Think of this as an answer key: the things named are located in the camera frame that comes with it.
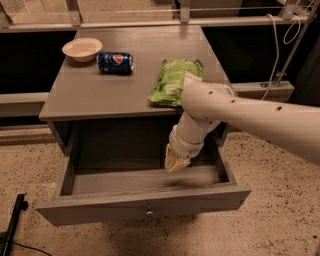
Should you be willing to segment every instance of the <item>pepsi can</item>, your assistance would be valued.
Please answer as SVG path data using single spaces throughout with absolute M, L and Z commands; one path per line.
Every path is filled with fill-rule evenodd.
M 100 71 L 108 73 L 131 73 L 133 56 L 125 52 L 99 52 L 97 62 Z

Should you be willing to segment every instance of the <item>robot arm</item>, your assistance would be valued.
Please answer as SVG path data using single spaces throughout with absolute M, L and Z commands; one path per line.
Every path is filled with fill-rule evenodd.
M 320 165 L 320 108 L 236 97 L 230 87 L 185 77 L 184 113 L 169 137 L 166 169 L 183 169 L 223 121 Z

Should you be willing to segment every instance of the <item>green bag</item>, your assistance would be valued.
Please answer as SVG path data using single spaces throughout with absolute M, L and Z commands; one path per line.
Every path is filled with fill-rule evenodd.
M 157 86 L 152 90 L 148 100 L 159 106 L 181 106 L 180 96 L 186 71 L 203 80 L 203 64 L 200 60 L 194 62 L 185 59 L 164 60 Z

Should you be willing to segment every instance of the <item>bowl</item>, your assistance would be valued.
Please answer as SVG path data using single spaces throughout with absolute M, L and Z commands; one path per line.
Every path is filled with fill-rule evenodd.
M 62 52 L 78 62 L 89 62 L 101 51 L 102 43 L 95 38 L 79 38 L 66 43 Z

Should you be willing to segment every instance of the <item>speckled floor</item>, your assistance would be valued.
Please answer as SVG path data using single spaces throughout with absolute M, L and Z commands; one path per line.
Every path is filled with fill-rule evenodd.
M 15 240 L 64 255 L 316 255 L 320 239 L 320 168 L 243 132 L 229 133 L 225 150 L 239 184 L 252 192 L 237 211 L 196 217 L 54 227 L 35 205 L 50 200 L 62 154 L 45 143 L 0 146 L 0 231 L 7 228 L 17 193 L 21 213 Z M 43 255 L 13 246 L 12 255 Z

